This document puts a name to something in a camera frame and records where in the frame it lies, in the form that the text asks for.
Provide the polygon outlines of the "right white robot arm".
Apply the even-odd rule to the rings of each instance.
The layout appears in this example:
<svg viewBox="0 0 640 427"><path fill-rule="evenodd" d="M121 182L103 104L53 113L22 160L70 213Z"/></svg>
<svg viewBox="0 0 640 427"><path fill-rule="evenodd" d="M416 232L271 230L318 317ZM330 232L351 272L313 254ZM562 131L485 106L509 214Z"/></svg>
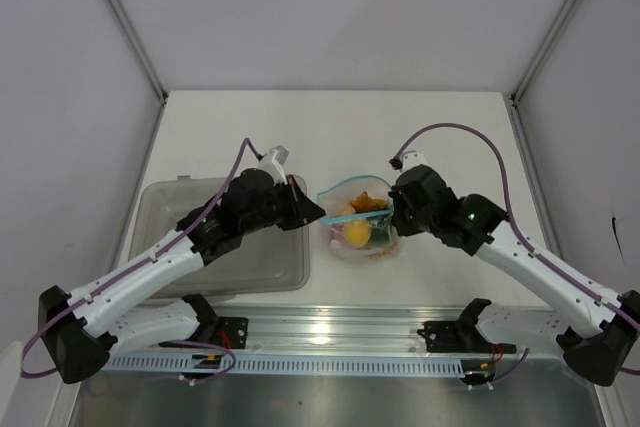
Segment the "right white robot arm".
<svg viewBox="0 0 640 427"><path fill-rule="evenodd" d="M456 321L468 350L506 343L561 357L583 379L614 383L639 338L639 293L618 293L584 276L517 232L508 212L479 195L457 197L432 168L391 163L393 224L402 237L429 233L515 279L552 313L513 312L487 299L471 301Z"/></svg>

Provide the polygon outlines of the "clear zip top bag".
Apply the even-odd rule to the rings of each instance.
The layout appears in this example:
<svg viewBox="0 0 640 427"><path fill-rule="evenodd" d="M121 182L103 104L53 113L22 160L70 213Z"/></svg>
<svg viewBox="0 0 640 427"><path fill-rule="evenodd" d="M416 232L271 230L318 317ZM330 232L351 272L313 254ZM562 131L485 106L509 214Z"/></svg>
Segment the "clear zip top bag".
<svg viewBox="0 0 640 427"><path fill-rule="evenodd" d="M342 230L345 223L354 220L366 220L370 228L375 225L388 224L392 229L392 241L399 240L399 236L392 225L393 202L389 196L391 185L385 179L375 175L357 175L349 177L336 185L317 194L316 203L326 211L326 216L320 219L320 226L326 239L329 250L339 258L353 262L373 261L367 255L379 251L382 248L370 248L368 244L364 248L356 249L348 245ZM388 208L383 211L364 214L354 214L339 217L340 208L357 198L362 192L367 192L371 197L382 198L388 202Z"/></svg>

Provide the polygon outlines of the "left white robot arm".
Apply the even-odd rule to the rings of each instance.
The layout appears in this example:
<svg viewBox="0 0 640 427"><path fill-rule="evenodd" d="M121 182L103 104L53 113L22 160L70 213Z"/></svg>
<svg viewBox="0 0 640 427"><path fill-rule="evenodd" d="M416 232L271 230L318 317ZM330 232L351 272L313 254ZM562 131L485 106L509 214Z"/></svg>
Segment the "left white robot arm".
<svg viewBox="0 0 640 427"><path fill-rule="evenodd" d="M253 168L226 180L207 204L129 263L70 292L54 285L40 294L38 333L54 372L75 384L118 353L166 342L209 345L217 318L199 294L145 315L132 310L173 281L235 251L250 234L271 227L297 230L325 214L292 175L274 179Z"/></svg>

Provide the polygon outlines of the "orange toy pineapple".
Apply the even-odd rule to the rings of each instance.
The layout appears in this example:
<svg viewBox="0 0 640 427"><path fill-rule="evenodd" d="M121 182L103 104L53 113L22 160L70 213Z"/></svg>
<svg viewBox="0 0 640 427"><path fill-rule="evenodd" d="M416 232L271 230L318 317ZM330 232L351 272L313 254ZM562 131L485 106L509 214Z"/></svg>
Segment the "orange toy pineapple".
<svg viewBox="0 0 640 427"><path fill-rule="evenodd" d="M388 224L371 227L371 235L368 242L370 248L382 248L388 246L391 241L392 229Z"/></svg>

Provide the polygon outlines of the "yellow toy lemon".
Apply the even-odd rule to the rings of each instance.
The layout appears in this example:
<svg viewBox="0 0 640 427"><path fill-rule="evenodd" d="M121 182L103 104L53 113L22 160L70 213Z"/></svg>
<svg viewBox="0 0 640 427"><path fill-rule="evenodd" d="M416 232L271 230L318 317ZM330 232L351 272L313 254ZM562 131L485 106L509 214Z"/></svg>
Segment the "yellow toy lemon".
<svg viewBox="0 0 640 427"><path fill-rule="evenodd" d="M366 220L354 220L344 224L342 236L353 248L364 248L371 237L371 228Z"/></svg>

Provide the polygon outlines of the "beige toy garlic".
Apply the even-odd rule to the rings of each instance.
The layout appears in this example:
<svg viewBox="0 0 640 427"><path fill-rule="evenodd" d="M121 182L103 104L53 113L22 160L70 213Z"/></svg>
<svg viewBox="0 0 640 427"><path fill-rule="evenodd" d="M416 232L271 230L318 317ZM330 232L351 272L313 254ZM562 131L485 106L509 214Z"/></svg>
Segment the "beige toy garlic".
<svg viewBox="0 0 640 427"><path fill-rule="evenodd" d="M339 217L344 217L344 216L350 216L350 215L354 215L356 213L354 207L348 203L343 205L340 210L338 211L338 216Z"/></svg>

